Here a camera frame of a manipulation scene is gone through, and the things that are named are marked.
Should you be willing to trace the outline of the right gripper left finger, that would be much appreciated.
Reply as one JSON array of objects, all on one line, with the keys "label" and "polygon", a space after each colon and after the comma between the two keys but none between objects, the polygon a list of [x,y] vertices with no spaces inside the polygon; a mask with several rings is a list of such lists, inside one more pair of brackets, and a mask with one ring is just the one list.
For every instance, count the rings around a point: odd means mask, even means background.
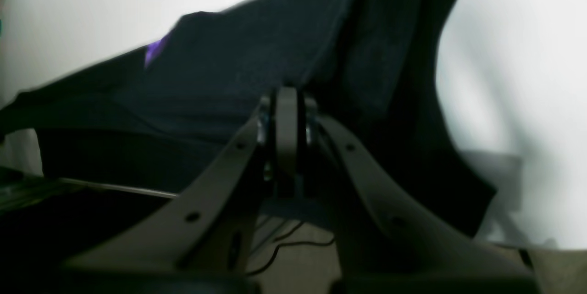
[{"label": "right gripper left finger", "polygon": [[265,153],[249,120],[178,197],[104,244],[69,259],[67,269],[166,275],[192,270],[241,273],[264,198]]}]

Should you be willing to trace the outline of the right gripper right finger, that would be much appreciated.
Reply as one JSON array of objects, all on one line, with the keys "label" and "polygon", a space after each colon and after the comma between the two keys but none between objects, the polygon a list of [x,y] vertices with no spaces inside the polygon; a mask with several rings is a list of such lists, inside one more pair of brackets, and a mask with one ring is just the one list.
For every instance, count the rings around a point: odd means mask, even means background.
[{"label": "right gripper right finger", "polygon": [[318,121],[312,168],[336,237],[338,285],[536,284],[411,198],[342,124]]}]

